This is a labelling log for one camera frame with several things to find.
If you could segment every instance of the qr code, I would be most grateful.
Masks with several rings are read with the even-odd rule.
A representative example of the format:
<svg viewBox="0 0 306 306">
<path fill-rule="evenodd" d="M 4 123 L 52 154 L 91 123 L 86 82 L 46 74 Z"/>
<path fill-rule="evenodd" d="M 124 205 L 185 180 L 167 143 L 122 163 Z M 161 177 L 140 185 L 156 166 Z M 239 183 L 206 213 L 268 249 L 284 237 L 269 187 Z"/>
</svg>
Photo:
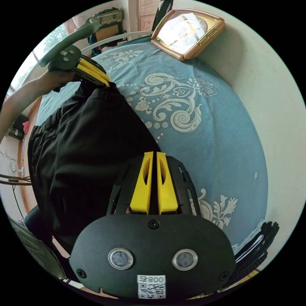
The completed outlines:
<svg viewBox="0 0 306 306">
<path fill-rule="evenodd" d="M 138 284 L 138 297 L 140 299 L 165 299 L 166 284 Z"/>
</svg>

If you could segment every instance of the door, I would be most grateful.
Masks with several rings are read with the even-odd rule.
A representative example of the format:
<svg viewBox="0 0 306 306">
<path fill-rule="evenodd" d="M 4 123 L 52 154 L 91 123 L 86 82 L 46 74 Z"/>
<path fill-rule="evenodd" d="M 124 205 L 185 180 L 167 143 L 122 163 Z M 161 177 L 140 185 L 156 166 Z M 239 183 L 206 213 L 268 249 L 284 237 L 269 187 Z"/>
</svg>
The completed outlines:
<svg viewBox="0 0 306 306">
<path fill-rule="evenodd" d="M 138 0 L 138 31 L 151 31 L 160 0 Z"/>
</svg>

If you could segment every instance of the qr code sticker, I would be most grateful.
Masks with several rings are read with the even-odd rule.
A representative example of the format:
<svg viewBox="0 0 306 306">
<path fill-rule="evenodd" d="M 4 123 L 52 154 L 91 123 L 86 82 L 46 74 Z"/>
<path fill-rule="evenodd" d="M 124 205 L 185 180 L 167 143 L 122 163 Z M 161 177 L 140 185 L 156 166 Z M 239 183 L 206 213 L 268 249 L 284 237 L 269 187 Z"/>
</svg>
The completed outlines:
<svg viewBox="0 0 306 306">
<path fill-rule="evenodd" d="M 164 275 L 138 275 L 138 298 L 165 299 L 166 277 Z"/>
</svg>

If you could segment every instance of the bed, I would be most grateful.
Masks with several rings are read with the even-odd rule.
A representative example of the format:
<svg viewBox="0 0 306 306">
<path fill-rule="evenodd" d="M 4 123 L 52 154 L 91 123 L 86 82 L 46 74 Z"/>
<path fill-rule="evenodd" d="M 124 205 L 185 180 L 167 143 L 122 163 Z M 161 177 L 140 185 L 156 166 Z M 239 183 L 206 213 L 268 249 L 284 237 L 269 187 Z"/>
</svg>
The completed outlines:
<svg viewBox="0 0 306 306">
<path fill-rule="evenodd" d="M 199 58 L 179 62 L 151 44 L 150 37 L 117 46 L 94 60 L 117 84 L 161 150 L 184 163 L 202 217 L 226 233 L 236 254 L 259 232 L 268 199 L 264 151 L 238 96 Z M 37 125 L 79 85 L 69 83 L 59 93 L 45 95 Z"/>
</svg>

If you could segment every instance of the bed frame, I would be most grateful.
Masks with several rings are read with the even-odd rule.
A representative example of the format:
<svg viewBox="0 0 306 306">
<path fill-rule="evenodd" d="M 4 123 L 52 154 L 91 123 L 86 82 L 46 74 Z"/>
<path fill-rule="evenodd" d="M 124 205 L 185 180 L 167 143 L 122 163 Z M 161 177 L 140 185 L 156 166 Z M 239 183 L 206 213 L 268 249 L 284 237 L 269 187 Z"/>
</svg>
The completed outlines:
<svg viewBox="0 0 306 306">
<path fill-rule="evenodd" d="M 94 44 L 82 49 L 81 52 L 82 52 L 82 54 L 86 55 L 89 52 L 91 52 L 91 50 L 93 48 L 99 47 L 100 45 L 104 45 L 104 44 L 107 44 L 107 43 L 115 41 L 115 40 L 124 39 L 124 38 L 127 38 L 127 37 L 135 37 L 135 36 L 138 36 L 138 37 L 139 36 L 150 36 L 152 34 L 153 34 L 153 31 L 138 31 L 138 32 L 119 34 L 119 35 L 112 36 L 112 37 L 100 40 L 98 42 L 95 42 Z"/>
</svg>

